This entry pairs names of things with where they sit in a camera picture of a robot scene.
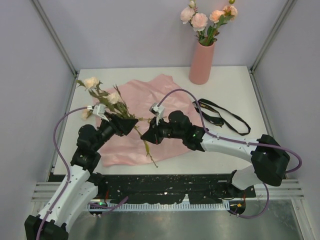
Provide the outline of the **pink artificial flower bunch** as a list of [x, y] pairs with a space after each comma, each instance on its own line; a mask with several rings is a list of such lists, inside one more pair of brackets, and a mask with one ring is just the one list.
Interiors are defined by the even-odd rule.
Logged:
[[[138, 121], [147, 121], [148, 123], [150, 123], [151, 118], [136, 117], [133, 113], [129, 112], [129, 108], [125, 100], [122, 98], [121, 92], [117, 85], [113, 86], [115, 92], [110, 93], [100, 88], [102, 82], [98, 80], [96, 77], [90, 77], [84, 80], [78, 79], [76, 80], [76, 83], [79, 84], [79, 86], [84, 87], [85, 91], [88, 91], [91, 97], [97, 99], [99, 104], [105, 105], [105, 108], [109, 110], [109, 112], [111, 112], [112, 114], [115, 114], [118, 117], [123, 117], [125, 119], [137, 118]], [[82, 118], [84, 120], [88, 119], [92, 115], [93, 110], [85, 109], [82, 112]], [[156, 164], [151, 155], [150, 147], [147, 141], [142, 141], [144, 143], [146, 157], [148, 157], [153, 162], [155, 167], [158, 168], [158, 165]]]

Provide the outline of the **pink tissue paper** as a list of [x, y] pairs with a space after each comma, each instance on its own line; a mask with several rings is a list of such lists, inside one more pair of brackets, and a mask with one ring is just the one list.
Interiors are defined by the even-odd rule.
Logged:
[[165, 108], [163, 115], [165, 121], [168, 120], [171, 112], [180, 110], [193, 125], [201, 126], [200, 116], [196, 112], [190, 96], [181, 91], [181, 87], [174, 82], [172, 76], [160, 74], [148, 82], [131, 80], [120, 85], [119, 91], [129, 112], [138, 118], [143, 118], [143, 120], [137, 123], [137, 130], [133, 129], [127, 136], [113, 136], [99, 149], [100, 161], [104, 167], [144, 165], [189, 152], [182, 140], [165, 138], [159, 145], [148, 144], [150, 152], [150, 156], [148, 156], [146, 144], [140, 139], [140, 134], [144, 134], [149, 128], [148, 119], [154, 117], [150, 112], [150, 107], [154, 103], [159, 103], [166, 94], [170, 95], [162, 103]]

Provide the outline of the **black ribbon gold lettering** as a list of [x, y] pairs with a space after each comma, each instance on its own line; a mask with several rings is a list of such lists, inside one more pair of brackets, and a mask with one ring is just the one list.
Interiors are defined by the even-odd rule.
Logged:
[[[197, 103], [196, 103], [196, 101], [193, 101], [192, 104], [193, 104], [196, 112], [198, 114], [202, 114], [202, 117], [204, 120], [206, 120], [207, 122], [209, 122], [217, 127], [222, 127], [222, 126], [226, 125], [230, 130], [232, 130], [233, 132], [237, 133], [240, 136], [247, 136], [248, 134], [251, 133], [252, 129], [251, 129], [250, 125], [245, 120], [243, 120], [240, 116], [232, 113], [231, 111], [227, 110], [226, 108], [221, 107], [210, 100], [207, 100], [205, 98], [201, 98], [197, 101]], [[215, 113], [215, 114], [217, 114], [217, 116], [209, 115], [209, 114], [205, 113], [203, 111], [203, 109], [207, 110], [209, 112]], [[236, 119], [237, 121], [244, 124], [245, 127], [247, 128], [247, 131], [245, 131], [245, 132], [238, 131], [221, 115], [221, 113], [217, 109], [225, 111], [227, 114], [232, 116], [234, 119]]]

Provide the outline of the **pink flower stem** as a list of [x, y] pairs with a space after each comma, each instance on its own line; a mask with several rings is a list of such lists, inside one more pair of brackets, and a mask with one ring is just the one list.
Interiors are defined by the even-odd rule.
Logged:
[[201, 45], [206, 47], [212, 45], [205, 31], [208, 25], [208, 17], [204, 13], [198, 12], [195, 0], [190, 0], [187, 7], [181, 11], [180, 20], [184, 25], [189, 24], [192, 27], [195, 36]]
[[207, 29], [207, 39], [205, 44], [207, 46], [213, 45], [217, 41], [217, 36], [220, 34], [219, 28], [233, 21], [238, 16], [238, 10], [234, 6], [235, 0], [229, 0], [222, 10], [214, 10], [209, 20], [212, 22]]

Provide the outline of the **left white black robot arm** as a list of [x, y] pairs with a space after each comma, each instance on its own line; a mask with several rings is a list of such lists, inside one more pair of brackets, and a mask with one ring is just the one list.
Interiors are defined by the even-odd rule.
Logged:
[[63, 181], [38, 215], [29, 215], [24, 222], [28, 240], [68, 239], [72, 226], [89, 202], [106, 195], [103, 176], [93, 172], [101, 158], [98, 151], [114, 135], [128, 135], [138, 119], [109, 113], [104, 116], [98, 128], [86, 124], [78, 130], [77, 149], [67, 164]]

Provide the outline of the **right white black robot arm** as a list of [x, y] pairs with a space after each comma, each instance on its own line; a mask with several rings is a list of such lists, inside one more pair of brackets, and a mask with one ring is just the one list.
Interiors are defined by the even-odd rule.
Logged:
[[243, 159], [250, 166], [236, 169], [227, 177], [226, 191], [231, 197], [240, 196], [248, 187], [265, 183], [273, 187], [282, 184], [290, 161], [289, 155], [269, 135], [262, 135], [253, 144], [230, 141], [213, 132], [194, 125], [182, 111], [169, 114], [168, 121], [153, 118], [148, 130], [141, 136], [143, 141], [158, 145], [164, 138], [180, 139], [188, 149], [201, 152], [218, 152]]

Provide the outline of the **pink tapered vase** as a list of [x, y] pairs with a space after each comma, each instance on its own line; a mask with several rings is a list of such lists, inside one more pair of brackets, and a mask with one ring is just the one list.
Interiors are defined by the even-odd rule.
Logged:
[[214, 50], [214, 43], [210, 46], [196, 44], [188, 75], [193, 84], [203, 85], [209, 80]]

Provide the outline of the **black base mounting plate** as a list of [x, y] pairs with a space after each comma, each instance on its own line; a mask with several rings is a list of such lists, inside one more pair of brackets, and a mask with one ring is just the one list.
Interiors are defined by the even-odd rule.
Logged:
[[152, 175], [102, 175], [95, 173], [97, 197], [103, 201], [127, 204], [182, 203], [185, 197], [191, 204], [220, 203], [234, 198], [254, 198], [255, 188], [232, 189], [227, 174], [152, 174]]

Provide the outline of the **aluminium front rail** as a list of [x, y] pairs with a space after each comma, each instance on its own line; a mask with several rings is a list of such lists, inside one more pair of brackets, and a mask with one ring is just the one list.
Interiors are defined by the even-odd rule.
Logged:
[[[48, 202], [54, 195], [61, 182], [37, 182], [31, 202]], [[297, 179], [285, 179], [278, 187], [267, 185], [270, 200], [304, 199], [305, 195]], [[260, 183], [254, 185], [256, 197], [253, 200], [266, 200], [265, 187]]]

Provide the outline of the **left aluminium frame post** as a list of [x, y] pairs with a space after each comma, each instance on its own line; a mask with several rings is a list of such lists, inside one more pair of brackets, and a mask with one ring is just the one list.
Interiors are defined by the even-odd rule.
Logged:
[[72, 63], [66, 49], [64, 48], [57, 32], [54, 29], [54, 26], [52, 25], [49, 17], [47, 16], [44, 8], [42, 7], [39, 0], [30, 0], [30, 3], [33, 5], [36, 13], [39, 15], [41, 21], [43, 22], [45, 29], [49, 33], [51, 39], [53, 40], [54, 44], [56, 45], [59, 53], [61, 54], [62, 58], [64, 59], [65, 63], [67, 64], [69, 70], [71, 71], [73, 76], [77, 76], [77, 70]]

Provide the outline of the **aluminium frame post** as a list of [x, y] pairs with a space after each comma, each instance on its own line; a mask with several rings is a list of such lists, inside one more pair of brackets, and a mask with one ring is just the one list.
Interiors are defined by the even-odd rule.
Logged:
[[278, 17], [276, 18], [276, 21], [274, 25], [272, 26], [267, 38], [265, 39], [255, 61], [253, 62], [252, 66], [249, 69], [250, 74], [254, 74], [254, 72], [257, 70], [260, 62], [264, 58], [265, 54], [267, 53], [269, 47], [275, 40], [278, 32], [281, 30], [283, 24], [285, 23], [287, 17], [291, 13], [292, 9], [294, 8], [295, 4], [297, 3], [297, 0], [287, 0], [281, 9]]
[[49, 33], [51, 39], [53, 40], [54, 44], [56, 45], [59, 53], [61, 54], [62, 58], [64, 59], [65, 63], [67, 64], [69, 70], [71, 71], [73, 76], [77, 76], [77, 70], [72, 63], [66, 49], [64, 48], [57, 32], [54, 29], [54, 26], [52, 25], [49, 17], [47, 16], [44, 8], [42, 7], [39, 0], [30, 0], [30, 3], [33, 5], [36, 13], [39, 15], [41, 21], [43, 22], [45, 29]]

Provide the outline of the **right aluminium frame post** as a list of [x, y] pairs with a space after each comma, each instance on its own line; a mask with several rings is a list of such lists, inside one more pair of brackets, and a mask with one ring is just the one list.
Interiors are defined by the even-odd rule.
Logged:
[[278, 32], [281, 30], [283, 24], [285, 23], [287, 17], [291, 13], [292, 9], [294, 8], [295, 4], [297, 3], [297, 0], [287, 0], [281, 9], [278, 17], [276, 18], [276, 21], [274, 25], [272, 26], [267, 38], [265, 39], [255, 61], [253, 62], [252, 66], [249, 69], [250, 74], [254, 74], [254, 72], [257, 70], [260, 62], [264, 58], [265, 54], [267, 53], [269, 47], [275, 40]]

